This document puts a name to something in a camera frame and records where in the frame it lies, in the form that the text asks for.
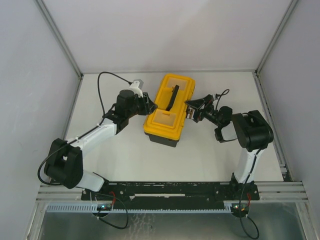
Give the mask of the yellow black plastic toolbox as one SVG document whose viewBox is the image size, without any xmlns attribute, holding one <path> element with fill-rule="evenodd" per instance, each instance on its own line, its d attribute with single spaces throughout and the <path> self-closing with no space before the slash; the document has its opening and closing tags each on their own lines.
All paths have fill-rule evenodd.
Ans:
<svg viewBox="0 0 320 240">
<path fill-rule="evenodd" d="M 187 116 L 186 101 L 192 98 L 195 86 L 195 80 L 187 76 L 168 73 L 163 77 L 154 101 L 157 108 L 143 125 L 150 141 L 177 146 Z"/>
</svg>

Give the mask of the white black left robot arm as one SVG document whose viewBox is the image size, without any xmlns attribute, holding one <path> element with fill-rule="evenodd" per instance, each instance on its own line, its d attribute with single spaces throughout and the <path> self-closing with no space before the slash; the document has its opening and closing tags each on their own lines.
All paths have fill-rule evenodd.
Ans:
<svg viewBox="0 0 320 240">
<path fill-rule="evenodd" d="M 53 180 L 52 186 L 100 191 L 106 180 L 84 169 L 84 157 L 102 142 L 120 133 L 129 124 L 130 118 L 150 115 L 157 107 L 147 92 L 138 95 L 129 89 L 120 91 L 116 102 L 95 127 L 70 140 L 55 139 L 39 169 Z"/>
</svg>

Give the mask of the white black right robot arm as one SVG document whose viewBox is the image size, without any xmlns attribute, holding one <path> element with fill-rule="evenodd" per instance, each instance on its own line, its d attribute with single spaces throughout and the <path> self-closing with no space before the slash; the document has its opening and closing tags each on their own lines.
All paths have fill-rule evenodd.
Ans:
<svg viewBox="0 0 320 240">
<path fill-rule="evenodd" d="M 218 142 L 238 141 L 242 150 L 232 178 L 237 184 L 245 185 L 254 181 L 258 161 L 264 150 L 273 142 L 274 133 L 258 110 L 233 113 L 229 106 L 219 108 L 222 96 L 228 92 L 226 89 L 221 94 L 209 94 L 203 98 L 187 100 L 185 104 L 194 122 L 206 119 L 216 126 L 214 136 Z"/>
</svg>

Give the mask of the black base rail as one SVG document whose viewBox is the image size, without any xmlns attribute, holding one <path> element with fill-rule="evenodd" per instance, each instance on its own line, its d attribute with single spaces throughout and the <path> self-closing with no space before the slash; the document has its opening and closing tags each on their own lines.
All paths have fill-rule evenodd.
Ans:
<svg viewBox="0 0 320 240">
<path fill-rule="evenodd" d="M 102 197 L 115 194 L 122 201 L 130 196 L 146 195 L 184 195 L 185 197 L 214 197 L 216 201 L 236 201 L 260 199 L 258 186 L 248 183 L 245 186 L 230 182 L 143 182 L 143 181 L 110 181 L 104 183 L 94 196 Z"/>
</svg>

